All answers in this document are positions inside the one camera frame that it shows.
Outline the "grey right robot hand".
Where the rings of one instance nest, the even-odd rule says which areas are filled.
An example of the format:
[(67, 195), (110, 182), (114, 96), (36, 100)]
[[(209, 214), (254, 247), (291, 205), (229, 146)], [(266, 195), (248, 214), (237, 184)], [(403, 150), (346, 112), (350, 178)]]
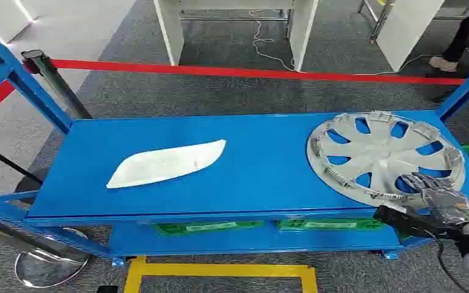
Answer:
[(420, 193), (423, 203), (439, 222), (445, 225), (469, 222), (469, 198), (455, 190), (451, 181), (419, 172), (402, 175), (401, 178)]

